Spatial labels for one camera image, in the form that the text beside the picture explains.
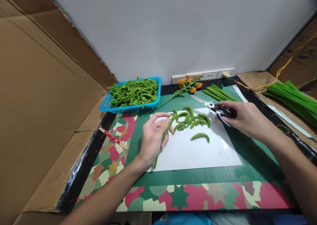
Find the colorful geometric pattern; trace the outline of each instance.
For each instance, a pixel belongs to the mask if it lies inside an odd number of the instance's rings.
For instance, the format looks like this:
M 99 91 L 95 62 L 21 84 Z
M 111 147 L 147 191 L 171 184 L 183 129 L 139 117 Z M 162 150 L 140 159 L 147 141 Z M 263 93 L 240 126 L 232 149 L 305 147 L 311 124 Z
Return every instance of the colorful geometric pattern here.
M 127 145 L 135 127 L 134 113 L 118 114 L 110 133 Z M 74 209 L 119 173 L 127 152 L 107 137 Z M 232 182 L 132 187 L 117 211 L 194 211 L 217 209 L 294 208 L 286 182 Z
M 248 182 L 253 194 L 243 184 L 236 182 L 132 187 L 117 212 L 295 207 L 294 202 L 275 184 Z
M 127 147 L 129 147 L 136 118 L 135 112 L 117 114 L 109 133 L 116 139 L 126 142 Z M 106 137 L 76 201 L 75 208 L 101 186 L 112 180 L 124 168 L 126 155 L 126 150 L 115 143 L 114 140 Z

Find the white wall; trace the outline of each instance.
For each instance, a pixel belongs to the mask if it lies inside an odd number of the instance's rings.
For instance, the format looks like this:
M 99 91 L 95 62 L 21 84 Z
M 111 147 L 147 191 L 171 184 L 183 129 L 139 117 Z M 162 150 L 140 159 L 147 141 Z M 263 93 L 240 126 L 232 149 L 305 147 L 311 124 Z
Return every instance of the white wall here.
M 56 0 L 119 81 L 265 70 L 317 0 Z

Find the left hand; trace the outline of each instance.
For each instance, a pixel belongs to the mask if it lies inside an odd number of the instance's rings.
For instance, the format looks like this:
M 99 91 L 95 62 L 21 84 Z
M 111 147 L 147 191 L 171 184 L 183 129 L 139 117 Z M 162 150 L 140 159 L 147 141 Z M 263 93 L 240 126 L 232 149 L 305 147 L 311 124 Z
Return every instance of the left hand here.
M 171 117 L 171 115 L 168 113 L 155 113 L 143 125 L 142 144 L 137 156 L 145 166 L 146 170 L 155 160 L 160 148 L 164 148 L 168 142 L 168 133 L 166 134 L 163 142 L 162 136 L 166 131 L 171 119 L 162 119 L 155 123 L 155 121 L 161 117 Z M 172 126 L 170 127 L 169 131 L 171 133 L 174 132 Z

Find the chopstick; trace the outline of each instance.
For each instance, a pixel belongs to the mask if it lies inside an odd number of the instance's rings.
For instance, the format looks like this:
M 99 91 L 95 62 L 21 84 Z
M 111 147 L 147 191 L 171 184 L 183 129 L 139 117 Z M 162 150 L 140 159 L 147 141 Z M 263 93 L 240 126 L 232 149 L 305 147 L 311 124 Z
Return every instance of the chopstick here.
M 105 131 L 102 127 L 98 128 L 100 131 L 102 131 L 104 134 L 106 134 L 108 137 L 110 137 L 112 140 L 114 140 L 116 143 L 118 143 L 124 150 L 128 150 L 126 145 L 124 145 L 123 142 L 120 142 L 118 139 L 116 139 L 114 136 L 112 136 L 110 133 Z

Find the scissors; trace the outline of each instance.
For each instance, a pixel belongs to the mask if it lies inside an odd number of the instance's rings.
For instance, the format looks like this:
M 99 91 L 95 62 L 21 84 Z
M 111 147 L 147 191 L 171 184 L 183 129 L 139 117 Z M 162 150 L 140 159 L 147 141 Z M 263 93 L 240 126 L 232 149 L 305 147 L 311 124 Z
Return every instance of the scissors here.
M 207 102 L 201 98 L 198 98 L 194 95 L 191 95 L 191 97 L 193 97 L 194 99 L 196 99 L 197 101 L 203 103 L 204 105 L 206 105 L 210 110 L 214 111 L 217 115 L 217 117 L 219 118 L 219 120 L 226 126 L 230 127 L 230 128 L 235 128 L 233 126 L 231 126 L 230 124 L 228 124 L 227 122 L 225 122 L 223 120 L 223 116 L 224 117 L 228 117 L 228 118 L 235 118 L 237 117 L 237 114 L 236 113 L 233 113 L 233 112 L 230 112 L 229 110 L 227 110 L 225 108 L 225 106 L 221 106 L 221 105 L 215 105 L 214 103 L 212 102 Z

